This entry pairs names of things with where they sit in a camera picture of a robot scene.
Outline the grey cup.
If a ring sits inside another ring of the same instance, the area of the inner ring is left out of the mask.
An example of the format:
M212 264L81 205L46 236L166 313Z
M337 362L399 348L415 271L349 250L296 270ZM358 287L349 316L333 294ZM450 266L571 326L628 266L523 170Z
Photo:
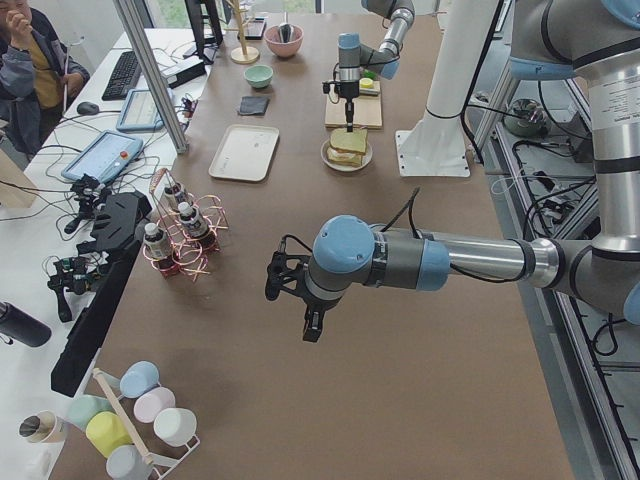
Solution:
M115 480L143 480L149 478L152 466L142 459L133 445L123 445L109 455L106 471Z

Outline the white cup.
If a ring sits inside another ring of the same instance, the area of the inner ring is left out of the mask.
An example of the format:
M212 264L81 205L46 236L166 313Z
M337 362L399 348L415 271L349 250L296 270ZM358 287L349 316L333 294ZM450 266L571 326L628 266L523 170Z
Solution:
M186 445L196 434L197 418L186 408L166 408L153 422L155 435L171 447Z

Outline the pink cup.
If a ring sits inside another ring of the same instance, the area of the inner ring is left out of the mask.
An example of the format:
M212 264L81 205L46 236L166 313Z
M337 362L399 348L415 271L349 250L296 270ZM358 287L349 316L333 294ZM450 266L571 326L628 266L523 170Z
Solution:
M135 418L142 423L153 423L161 411L175 406L176 399L173 391L159 386L141 395L134 404Z

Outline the blue teach pendant near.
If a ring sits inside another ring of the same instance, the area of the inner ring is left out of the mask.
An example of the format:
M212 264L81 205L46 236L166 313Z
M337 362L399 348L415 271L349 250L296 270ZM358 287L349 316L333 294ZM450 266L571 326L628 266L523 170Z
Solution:
M61 176L76 181L88 175L100 183L107 183L119 176L142 149L142 139L106 130L62 170Z

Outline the blue cup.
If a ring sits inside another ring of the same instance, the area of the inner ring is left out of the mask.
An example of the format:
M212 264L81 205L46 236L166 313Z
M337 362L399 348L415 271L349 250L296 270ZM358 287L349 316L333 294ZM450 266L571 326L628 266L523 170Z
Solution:
M131 365L120 379L120 392L129 399L136 399L160 385L159 370L150 361L138 361Z

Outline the metal ice scoop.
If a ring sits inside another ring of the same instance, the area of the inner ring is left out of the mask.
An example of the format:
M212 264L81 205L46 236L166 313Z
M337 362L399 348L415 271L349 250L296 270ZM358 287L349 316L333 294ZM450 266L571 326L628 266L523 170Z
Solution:
M283 22L278 26L278 36L280 43L289 43L292 41L295 33L294 27L288 22Z

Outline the tea bottle middle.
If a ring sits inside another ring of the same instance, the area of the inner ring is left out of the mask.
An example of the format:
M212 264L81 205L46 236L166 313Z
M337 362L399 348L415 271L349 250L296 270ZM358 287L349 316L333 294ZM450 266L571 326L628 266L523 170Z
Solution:
M178 204L179 220L193 239L200 239L207 235L209 225L197 207L183 201Z

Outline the blue teach pendant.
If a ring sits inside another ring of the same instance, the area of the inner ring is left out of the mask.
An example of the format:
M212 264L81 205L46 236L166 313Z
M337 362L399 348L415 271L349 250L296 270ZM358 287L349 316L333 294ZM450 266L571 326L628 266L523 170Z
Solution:
M130 90L121 109L116 129L123 133L149 133L163 127L164 122L151 92L147 89Z
M61 176L76 181L88 175L100 183L107 183L119 176L142 149L142 139L106 130L62 170Z

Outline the wooden cutting board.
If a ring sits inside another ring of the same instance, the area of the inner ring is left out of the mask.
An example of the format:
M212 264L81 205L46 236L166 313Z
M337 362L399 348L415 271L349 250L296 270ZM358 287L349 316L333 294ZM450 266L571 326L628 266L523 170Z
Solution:
M379 96L361 95L353 100L355 127L381 129L383 127L382 94ZM327 128L345 127L345 100L331 93L327 96L324 124Z

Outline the blue teach pendant far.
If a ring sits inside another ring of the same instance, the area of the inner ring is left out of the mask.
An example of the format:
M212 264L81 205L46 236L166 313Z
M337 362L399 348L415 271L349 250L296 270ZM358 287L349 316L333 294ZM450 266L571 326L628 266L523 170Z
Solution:
M116 129L123 133L149 133L163 127L164 122L151 92L147 89L130 90L121 109Z

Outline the tea bottle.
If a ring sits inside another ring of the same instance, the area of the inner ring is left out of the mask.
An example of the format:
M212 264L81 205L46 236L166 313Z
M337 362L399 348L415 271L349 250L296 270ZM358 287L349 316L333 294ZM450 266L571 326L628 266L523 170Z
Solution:
M179 182L167 183L163 189L163 197L169 208L174 212L179 211L181 203L190 202L186 188Z
M207 235L209 225L197 207L183 201L178 204L179 220L193 239L200 239Z
M152 222L147 223L144 230L144 242L150 257L156 261L159 268L169 268L172 265L172 253L166 232Z

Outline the black water bottle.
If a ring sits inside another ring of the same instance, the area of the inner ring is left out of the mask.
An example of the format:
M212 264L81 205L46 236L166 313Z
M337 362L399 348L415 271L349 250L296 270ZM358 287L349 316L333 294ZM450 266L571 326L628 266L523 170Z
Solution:
M11 303L1 303L1 339L8 345L18 341L40 347L51 338L51 329Z

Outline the mint green bowl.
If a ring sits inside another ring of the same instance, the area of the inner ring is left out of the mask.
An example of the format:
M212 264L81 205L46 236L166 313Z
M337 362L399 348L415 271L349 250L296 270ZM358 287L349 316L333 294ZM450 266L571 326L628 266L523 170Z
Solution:
M244 71L244 79L254 89L268 87L273 75L273 69L267 65L253 65Z

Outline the white round plate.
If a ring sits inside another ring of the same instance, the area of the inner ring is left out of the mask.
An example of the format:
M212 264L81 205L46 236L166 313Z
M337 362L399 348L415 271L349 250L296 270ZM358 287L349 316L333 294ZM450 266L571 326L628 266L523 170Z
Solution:
M329 140L321 147L321 158L330 168L341 172L354 172L365 168L372 161L373 150L370 143L366 144L363 155L359 153L339 153Z

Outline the bread slice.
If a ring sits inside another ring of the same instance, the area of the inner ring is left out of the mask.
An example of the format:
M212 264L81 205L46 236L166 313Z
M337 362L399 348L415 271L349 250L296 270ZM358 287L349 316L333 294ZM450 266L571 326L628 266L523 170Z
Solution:
M330 165L349 169L361 168L371 160L368 152L341 151L331 146L325 149L325 156Z
M337 128L331 132L329 144L335 150L365 154L367 138L367 129L354 128L349 131L347 128Z

